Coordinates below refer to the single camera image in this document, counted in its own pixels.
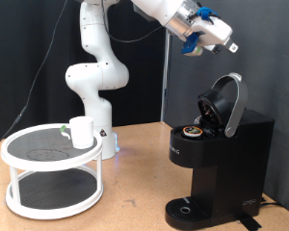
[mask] coffee machine lid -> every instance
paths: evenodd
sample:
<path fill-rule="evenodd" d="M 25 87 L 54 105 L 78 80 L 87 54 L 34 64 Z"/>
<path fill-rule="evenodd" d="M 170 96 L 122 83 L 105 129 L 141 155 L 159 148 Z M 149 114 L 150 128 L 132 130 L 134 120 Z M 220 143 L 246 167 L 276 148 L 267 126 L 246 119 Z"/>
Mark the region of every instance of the coffee machine lid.
<path fill-rule="evenodd" d="M 220 94 L 224 86 L 234 81 L 237 86 L 237 98 L 233 108 Z M 237 73 L 230 73 L 221 77 L 206 93 L 198 98 L 198 106 L 202 117 L 219 127 L 224 128 L 226 137 L 234 136 L 242 114 L 248 102 L 248 88 L 243 82 L 242 76 Z"/>
<path fill-rule="evenodd" d="M 237 99 L 234 103 L 234 107 L 232 109 L 229 121 L 224 129 L 224 134 L 228 138 L 232 137 L 235 134 L 249 98 L 248 87 L 243 81 L 242 76 L 237 73 L 230 73 L 221 77 L 217 82 L 215 82 L 212 89 L 221 91 L 223 87 L 230 81 L 234 81 L 236 83 Z"/>

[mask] round shelf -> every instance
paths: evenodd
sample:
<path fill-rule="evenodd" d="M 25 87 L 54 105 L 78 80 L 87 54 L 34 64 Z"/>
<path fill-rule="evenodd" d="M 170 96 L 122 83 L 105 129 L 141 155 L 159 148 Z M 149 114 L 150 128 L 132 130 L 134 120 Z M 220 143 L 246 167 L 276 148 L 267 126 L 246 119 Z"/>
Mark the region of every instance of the round shelf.
<path fill-rule="evenodd" d="M 96 172 L 89 167 L 19 175 L 21 204 L 13 200 L 12 184 L 7 188 L 8 207 L 25 218 L 66 218 L 88 210 L 103 194 Z"/>
<path fill-rule="evenodd" d="M 68 124 L 46 124 L 27 128 L 10 135 L 2 144 L 1 157 L 11 167 L 32 171 L 55 171 L 79 167 L 102 152 L 102 139 L 94 131 L 94 146 L 76 149 L 60 133 Z"/>
<path fill-rule="evenodd" d="M 79 214 L 103 194 L 102 138 L 94 131 L 94 145 L 76 149 L 62 136 L 68 124 L 30 127 L 10 135 L 2 144 L 1 157 L 10 166 L 9 208 L 26 218 L 56 219 Z M 96 159 L 96 172 L 83 166 Z M 17 169 L 25 172 L 19 176 Z"/>

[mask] coffee pod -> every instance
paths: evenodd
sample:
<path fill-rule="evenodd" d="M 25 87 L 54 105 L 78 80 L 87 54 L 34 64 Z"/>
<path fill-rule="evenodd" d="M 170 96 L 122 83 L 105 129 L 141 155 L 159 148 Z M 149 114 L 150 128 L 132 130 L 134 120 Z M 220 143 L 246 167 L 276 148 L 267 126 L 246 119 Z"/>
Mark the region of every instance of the coffee pod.
<path fill-rule="evenodd" d="M 202 136 L 202 130 L 195 126 L 185 127 L 183 129 L 183 134 L 189 138 L 200 139 Z"/>

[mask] drip tray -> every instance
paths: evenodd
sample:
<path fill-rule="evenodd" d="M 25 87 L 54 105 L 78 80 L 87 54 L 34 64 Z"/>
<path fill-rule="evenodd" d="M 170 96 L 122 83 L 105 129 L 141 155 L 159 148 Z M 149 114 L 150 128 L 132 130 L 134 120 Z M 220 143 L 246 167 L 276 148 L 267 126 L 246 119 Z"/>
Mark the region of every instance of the drip tray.
<path fill-rule="evenodd" d="M 19 181 L 21 205 L 40 210 L 76 205 L 91 197 L 96 188 L 95 177 L 77 168 L 35 172 Z"/>
<path fill-rule="evenodd" d="M 210 227 L 211 221 L 191 197 L 175 199 L 166 206 L 166 222 L 180 230 L 196 230 Z"/>

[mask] stand leg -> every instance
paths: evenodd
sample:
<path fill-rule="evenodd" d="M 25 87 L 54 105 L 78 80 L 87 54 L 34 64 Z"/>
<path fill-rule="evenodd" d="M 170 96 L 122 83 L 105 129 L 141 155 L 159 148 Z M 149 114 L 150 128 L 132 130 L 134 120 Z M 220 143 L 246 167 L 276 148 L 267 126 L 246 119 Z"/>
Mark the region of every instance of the stand leg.
<path fill-rule="evenodd" d="M 17 168 L 10 167 L 10 176 L 12 182 L 12 192 L 13 192 L 13 200 L 20 204 L 20 194 L 19 194 L 19 184 L 18 184 L 18 173 Z"/>
<path fill-rule="evenodd" d="M 102 154 L 98 155 L 96 160 L 96 172 L 97 172 L 97 189 L 102 189 Z"/>

